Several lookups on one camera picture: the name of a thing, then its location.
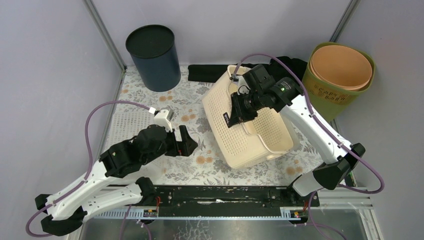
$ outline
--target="floral pattern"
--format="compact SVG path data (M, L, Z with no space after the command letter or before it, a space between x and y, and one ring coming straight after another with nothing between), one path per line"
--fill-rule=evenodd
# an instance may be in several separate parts
M300 174L321 164L322 159L306 137L295 127L300 147L283 157L264 161L250 168L232 169L222 156L206 118L203 95L213 83L188 81L189 71L181 68L181 81L167 92L148 90L134 66L129 66L119 100L132 101L157 109L174 111L175 129L186 125L198 148L189 157L166 157L164 174L157 185L267 185L287 186ZM136 106L118 104L115 113L139 111Z

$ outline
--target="white wall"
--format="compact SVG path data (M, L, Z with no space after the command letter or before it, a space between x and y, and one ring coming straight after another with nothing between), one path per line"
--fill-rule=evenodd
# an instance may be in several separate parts
M363 0L339 40L375 60L373 85L338 118L386 188L371 196L385 240L423 239L424 1ZM369 189L379 186L363 166Z
M94 0L94 3L127 65L134 64L125 48L127 36L150 24L173 30L181 64L222 64L236 63L253 52L308 59L316 45L330 39L349 0Z
M34 198L85 172L86 117L120 74L82 0L0 0L0 239L33 239ZM91 122L94 154L108 112Z

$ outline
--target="perforated white panel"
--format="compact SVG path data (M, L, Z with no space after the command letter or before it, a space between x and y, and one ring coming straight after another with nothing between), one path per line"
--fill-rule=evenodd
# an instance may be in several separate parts
M103 151L114 144L136 136L142 129L151 124L153 124L153 114L147 110L115 112Z
M106 151L114 144L138 135L141 130L153 124L153 117L153 114L144 109L132 112L115 112L110 123L103 151ZM163 159L158 158L142 166L140 171L129 174L125 179L147 177L154 183L155 180L164 174L164 168Z
M209 92L210 101L213 103L222 102L222 97L227 95L225 88L217 88ZM235 125L228 128L223 113L231 113L231 103L228 102L227 106L224 104L211 104L210 112L213 118L213 122L216 124L216 128L223 141L225 148L233 156L237 156L239 153L246 150L247 139L245 138L245 132L241 125Z
M297 136L288 130L293 126L285 124L272 109L261 109L255 120L228 128L224 114L231 114L230 94L237 90L226 72L202 99L207 120L228 165L235 169L247 168L288 153Z

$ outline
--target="metal pole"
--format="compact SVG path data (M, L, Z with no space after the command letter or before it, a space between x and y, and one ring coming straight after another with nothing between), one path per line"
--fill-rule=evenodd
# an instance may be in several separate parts
M344 13L340 18L340 21L338 22L334 32L331 35L331 38L329 40L330 42L337 42L343 30L345 29L346 24L351 19L353 13L355 12L360 2L361 0L350 0L349 4L346 7L346 10L344 10Z
M115 59L116 63L118 64L118 66L121 68L122 71L125 71L126 65L124 63L124 60L122 59L120 53L118 52L118 49L114 44L114 41L112 41L111 35L109 35L109 32L106 29L106 26L103 23L102 19L100 18L99 12L97 11L93 1L83 0L83 2L88 12L90 13L95 25L97 26L101 36L103 37L104 42L106 43L107 47L112 53L112 56Z

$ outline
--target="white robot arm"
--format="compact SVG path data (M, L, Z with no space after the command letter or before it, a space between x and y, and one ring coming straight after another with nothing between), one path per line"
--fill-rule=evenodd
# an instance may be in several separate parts
M40 194L35 198L37 209L52 205L44 212L41 220L44 232L63 236L78 229L83 223L98 214L116 207L141 204L155 205L156 190L147 177L134 179L132 184L114 191L100 193L108 185L120 185L124 177L140 170L154 159L166 155L171 157L190 156L198 144L189 136L184 125L179 126L181 140L177 141L171 119L173 111L153 110L154 123L141 130L132 139L112 145L94 163L85 180L83 174L73 183L55 194ZM83 184L60 202L56 200Z
M365 153L365 148L360 143L352 145L314 110L315 117L341 144L317 124L310 115L302 89L291 78L285 77L276 82L262 65L257 65L243 74L242 81L241 84L248 85L249 92L231 95L228 127L255 119L258 116L257 111L262 108L272 108L295 124L321 155L324 161L322 165L301 175L289 186L301 197L322 188L333 190L356 166L356 158L343 149L342 145L348 146L360 157Z

